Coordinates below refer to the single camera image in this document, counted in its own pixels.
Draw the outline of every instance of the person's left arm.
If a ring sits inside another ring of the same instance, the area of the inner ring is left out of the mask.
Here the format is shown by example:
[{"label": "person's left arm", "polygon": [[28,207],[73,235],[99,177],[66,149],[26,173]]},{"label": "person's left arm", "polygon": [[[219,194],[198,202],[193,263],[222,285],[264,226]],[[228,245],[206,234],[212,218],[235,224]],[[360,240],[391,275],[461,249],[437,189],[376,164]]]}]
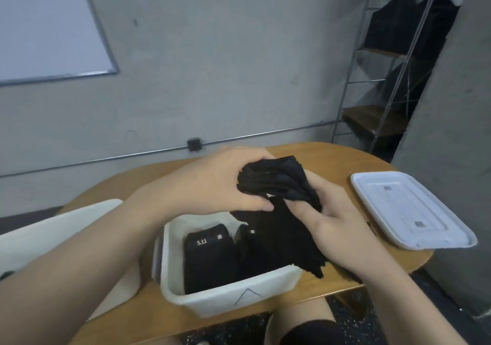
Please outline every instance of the person's left arm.
[{"label": "person's left arm", "polygon": [[153,181],[120,206],[0,282],[2,343],[67,343],[163,225],[181,214],[272,211],[237,190],[244,165],[273,158],[235,148]]}]

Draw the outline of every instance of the oval table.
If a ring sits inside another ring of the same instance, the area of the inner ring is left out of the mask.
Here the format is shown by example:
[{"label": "oval table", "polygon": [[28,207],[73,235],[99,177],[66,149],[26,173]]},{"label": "oval table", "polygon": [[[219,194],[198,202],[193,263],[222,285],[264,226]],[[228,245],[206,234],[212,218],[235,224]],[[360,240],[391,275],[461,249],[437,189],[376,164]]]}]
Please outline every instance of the oval table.
[{"label": "oval table", "polygon": [[[404,250],[388,242],[351,185],[350,175],[353,173],[395,170],[389,163],[359,150],[320,142],[275,146],[268,150],[276,157],[294,155],[305,169],[343,186],[390,254],[407,272],[420,268],[433,254],[433,251],[429,250]],[[107,199],[125,200],[138,187],[169,174],[193,160],[196,159],[151,164],[117,174],[82,193],[65,205],[59,213]],[[151,246],[146,249],[146,255],[147,259],[142,257],[140,264],[150,264],[148,256],[151,255]],[[341,277],[329,263],[322,268],[322,271],[323,279],[317,279],[312,274],[304,272],[298,285],[290,292],[236,311],[201,319],[188,309],[166,301],[157,283],[149,279],[148,266],[142,266],[144,283],[137,295],[101,317],[85,323],[71,344],[101,345],[145,342],[359,287],[358,283]]]}]

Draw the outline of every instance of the white container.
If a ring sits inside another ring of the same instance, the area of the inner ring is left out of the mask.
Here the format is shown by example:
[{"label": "white container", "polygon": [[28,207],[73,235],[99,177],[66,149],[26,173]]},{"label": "white container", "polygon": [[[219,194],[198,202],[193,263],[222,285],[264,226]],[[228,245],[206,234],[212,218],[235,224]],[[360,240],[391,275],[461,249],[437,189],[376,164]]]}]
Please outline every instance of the white container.
[{"label": "white container", "polygon": [[477,244],[469,227],[410,175],[355,173],[351,182],[386,235],[403,248],[469,248]]},{"label": "white container", "polygon": [[163,296],[176,305],[193,310],[206,318],[255,304],[292,290],[303,270],[289,265],[239,282],[192,294],[184,293],[184,239],[187,234],[224,224],[234,237],[244,222],[229,212],[208,216],[184,215],[169,222],[163,232],[161,290]]},{"label": "white container", "polygon": [[[0,235],[0,274],[24,268],[121,203],[119,199],[106,200]],[[139,287],[140,269],[134,261],[89,319],[131,299]]]}]

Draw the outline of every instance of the hand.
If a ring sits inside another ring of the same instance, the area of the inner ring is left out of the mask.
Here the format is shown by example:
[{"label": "hand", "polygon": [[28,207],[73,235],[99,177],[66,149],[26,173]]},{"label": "hand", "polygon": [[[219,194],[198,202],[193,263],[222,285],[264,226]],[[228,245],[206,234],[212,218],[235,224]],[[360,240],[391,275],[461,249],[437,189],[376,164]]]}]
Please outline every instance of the hand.
[{"label": "hand", "polygon": [[286,200],[309,229],[317,248],[330,260],[364,279],[392,258],[370,230],[343,187],[305,171],[322,204],[322,213],[306,202]]},{"label": "hand", "polygon": [[129,200],[160,220],[181,214],[272,211],[270,201],[237,190],[239,172],[246,164],[260,159],[274,156],[266,149],[220,149],[141,187]]}]

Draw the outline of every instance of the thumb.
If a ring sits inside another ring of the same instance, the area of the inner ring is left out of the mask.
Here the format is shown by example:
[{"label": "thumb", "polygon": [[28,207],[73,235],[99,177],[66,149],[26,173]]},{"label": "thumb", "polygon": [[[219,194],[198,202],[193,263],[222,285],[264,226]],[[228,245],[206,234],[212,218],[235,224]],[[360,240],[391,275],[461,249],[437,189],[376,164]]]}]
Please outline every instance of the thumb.
[{"label": "thumb", "polygon": [[239,207],[237,211],[266,211],[274,210],[274,205],[269,200],[258,195],[246,195],[240,193]]},{"label": "thumb", "polygon": [[313,232],[320,222],[325,222],[327,217],[317,212],[312,206],[303,201],[292,201],[285,199],[291,213],[298,218],[310,232]]}]

